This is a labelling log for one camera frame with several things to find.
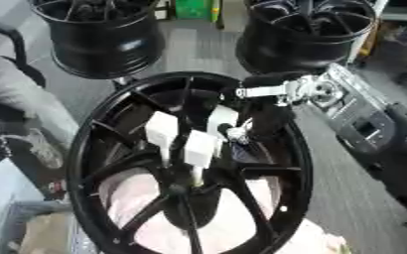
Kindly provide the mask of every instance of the sneaker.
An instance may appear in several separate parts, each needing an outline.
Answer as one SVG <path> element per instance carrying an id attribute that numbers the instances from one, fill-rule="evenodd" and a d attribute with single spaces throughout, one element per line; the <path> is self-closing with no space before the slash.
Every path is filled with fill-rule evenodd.
<path id="1" fill-rule="evenodd" d="M 4 135 L 4 137 L 31 144 L 31 153 L 48 169 L 57 170 L 63 165 L 64 159 L 62 153 L 48 142 L 45 135 L 39 129 L 31 128 L 29 135 L 26 137 L 18 135 Z"/>

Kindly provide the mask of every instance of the yellow object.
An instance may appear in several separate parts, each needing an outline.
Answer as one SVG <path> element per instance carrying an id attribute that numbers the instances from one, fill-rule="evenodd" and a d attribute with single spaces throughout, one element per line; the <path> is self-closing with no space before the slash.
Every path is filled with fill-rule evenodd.
<path id="1" fill-rule="evenodd" d="M 220 4 L 219 0 L 212 1 L 212 8 L 211 8 L 211 21 L 216 22 L 220 13 Z"/>

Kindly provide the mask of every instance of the white block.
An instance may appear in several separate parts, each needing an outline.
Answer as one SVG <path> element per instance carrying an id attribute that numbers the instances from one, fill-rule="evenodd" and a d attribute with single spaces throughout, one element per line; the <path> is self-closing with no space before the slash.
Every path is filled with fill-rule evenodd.
<path id="1" fill-rule="evenodd" d="M 216 145 L 216 137 L 193 130 L 185 145 L 185 163 L 197 168 L 209 168 Z"/>
<path id="2" fill-rule="evenodd" d="M 174 115 L 156 111 L 145 125 L 149 143 L 169 149 L 179 134 L 179 121 Z"/>
<path id="3" fill-rule="evenodd" d="M 206 122 L 206 132 L 214 137 L 226 140 L 225 137 L 219 133 L 217 128 L 224 123 L 236 127 L 237 118 L 239 118 L 239 113 L 237 111 L 229 107 L 218 105 Z"/>

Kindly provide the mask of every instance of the rim lip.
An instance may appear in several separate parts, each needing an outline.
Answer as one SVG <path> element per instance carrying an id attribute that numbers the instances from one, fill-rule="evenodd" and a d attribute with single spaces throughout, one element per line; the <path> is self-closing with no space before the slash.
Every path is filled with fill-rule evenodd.
<path id="1" fill-rule="evenodd" d="M 276 0 L 276 2 L 286 2 L 289 5 L 292 6 L 292 8 L 294 8 L 294 11 L 296 11 L 296 7 L 293 3 L 290 3 L 290 0 Z M 269 26 L 272 26 L 274 29 L 276 29 L 276 31 L 278 32 L 283 32 L 283 33 L 287 33 L 289 36 L 293 37 L 293 40 L 303 40 L 303 41 L 307 41 L 307 44 L 311 44 L 311 43 L 347 43 L 349 41 L 353 41 L 355 40 L 357 37 L 367 33 L 368 31 L 370 31 L 375 25 L 376 25 L 376 13 L 375 10 L 365 1 L 365 0 L 352 0 L 354 2 L 360 2 L 363 5 L 366 5 L 370 10 L 371 10 L 371 17 L 370 18 L 370 23 L 367 25 L 367 27 L 365 27 L 364 29 L 353 33 L 352 35 L 343 35 L 343 36 L 316 36 L 316 35 L 306 35 L 306 34 L 302 34 L 302 33 L 298 33 L 295 31 L 292 31 L 290 29 L 287 28 L 280 28 L 278 26 L 274 26 L 273 24 L 271 24 L 267 19 L 265 19 L 263 17 L 263 15 L 259 14 L 257 11 L 252 10 L 251 8 L 251 4 L 252 4 L 252 0 L 244 0 L 244 5 L 248 11 L 248 13 L 255 17 L 256 19 L 260 20 L 261 22 L 266 23 Z M 325 0 L 323 2 L 321 2 L 316 8 L 314 8 L 315 10 L 318 10 L 320 6 L 327 4 L 328 2 L 332 2 L 332 0 Z"/>
<path id="2" fill-rule="evenodd" d="M 28 0 L 29 5 L 31 6 L 31 10 L 36 13 L 37 15 L 39 15 L 40 17 L 42 17 L 44 20 L 46 20 L 47 22 L 50 23 L 61 23 L 61 24 L 70 24 L 70 25 L 109 25 L 109 26 L 118 26 L 118 25 L 125 25 L 131 22 L 137 22 L 141 19 L 144 19 L 147 16 L 150 15 L 154 15 L 154 9 L 156 8 L 156 6 L 159 4 L 160 0 L 154 0 L 154 2 L 147 6 L 147 8 L 144 11 L 140 11 L 134 15 L 131 15 L 130 17 L 127 17 L 125 19 L 122 20 L 113 20 L 113 21 L 89 21 L 89 22 L 81 22 L 81 21 L 67 21 L 67 20 L 61 20 L 61 19 L 57 19 L 54 18 L 52 16 L 49 16 L 46 13 L 43 13 L 42 11 L 40 11 L 34 4 L 35 0 Z"/>
<path id="3" fill-rule="evenodd" d="M 93 112 L 89 115 L 89 117 L 84 121 L 81 125 L 75 139 L 72 143 L 72 147 L 69 152 L 68 156 L 68 165 L 67 165 L 67 183 L 68 183 L 68 195 L 71 200 L 72 208 L 77 218 L 78 222 L 80 223 L 81 227 L 84 229 L 86 234 L 93 239 L 93 242 L 101 249 L 109 254 L 127 254 L 124 248 L 120 246 L 116 246 L 111 241 L 109 241 L 108 237 L 104 235 L 104 232 L 101 231 L 101 227 L 97 226 L 95 223 L 91 223 L 93 220 L 90 219 L 90 214 L 85 211 L 84 205 L 80 205 L 80 201 L 84 198 L 81 196 L 81 191 L 78 191 L 77 182 L 76 182 L 76 175 L 78 175 L 78 169 L 81 168 L 81 163 L 83 161 L 82 155 L 85 151 L 86 143 L 89 140 L 89 123 L 93 119 L 102 118 L 107 115 L 107 112 L 122 102 L 124 99 L 128 98 L 129 90 L 133 88 L 137 88 L 138 90 L 143 90 L 145 88 L 150 88 L 152 86 L 156 86 L 165 82 L 168 79 L 176 79 L 176 78 L 184 78 L 188 76 L 194 77 L 202 77 L 202 78 L 211 78 L 211 79 L 218 79 L 221 81 L 225 81 L 227 83 L 232 82 L 233 85 L 238 85 L 239 80 L 207 72 L 196 72 L 196 71 L 181 71 L 181 72 L 171 72 L 171 73 L 164 73 L 155 75 L 149 78 L 141 79 L 134 84 L 128 86 L 125 89 L 122 89 L 113 95 L 109 96 L 105 99 Z M 305 214 L 309 208 L 310 200 L 312 196 L 313 190 L 313 163 L 312 158 L 310 156 L 310 149 L 307 146 L 307 143 L 304 139 L 302 132 L 300 131 L 299 127 L 296 125 L 295 122 L 290 122 L 290 124 L 285 127 L 286 132 L 289 134 L 292 139 L 290 139 L 292 146 L 299 148 L 299 151 L 296 152 L 295 160 L 300 164 L 301 168 L 304 168 L 305 177 L 302 178 L 301 186 L 302 189 L 298 192 L 298 209 L 292 213 L 291 222 L 287 224 L 287 228 L 283 230 L 283 233 L 279 235 L 279 237 L 273 242 L 270 248 L 265 249 L 262 254 L 266 253 L 273 253 L 275 248 L 282 247 L 290 237 L 295 233 L 298 229 L 300 223 L 305 217 Z M 146 253 L 157 253 L 150 249 L 143 247 L 148 251 Z M 233 250 L 230 249 L 226 252 L 219 253 L 234 253 Z"/>

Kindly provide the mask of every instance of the black chair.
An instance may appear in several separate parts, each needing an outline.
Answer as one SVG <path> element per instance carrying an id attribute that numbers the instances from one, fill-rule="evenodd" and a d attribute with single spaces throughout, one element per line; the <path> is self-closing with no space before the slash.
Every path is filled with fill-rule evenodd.
<path id="1" fill-rule="evenodd" d="M 0 23 L 0 34 L 8 37 L 12 41 L 15 51 L 14 59 L 8 57 L 3 58 L 12 62 L 17 69 L 32 79 L 38 86 L 46 87 L 46 80 L 42 73 L 36 68 L 28 65 L 25 41 L 20 32 L 13 27 Z M 24 121 L 25 119 L 23 111 L 0 104 L 0 120 L 5 122 L 19 122 Z"/>

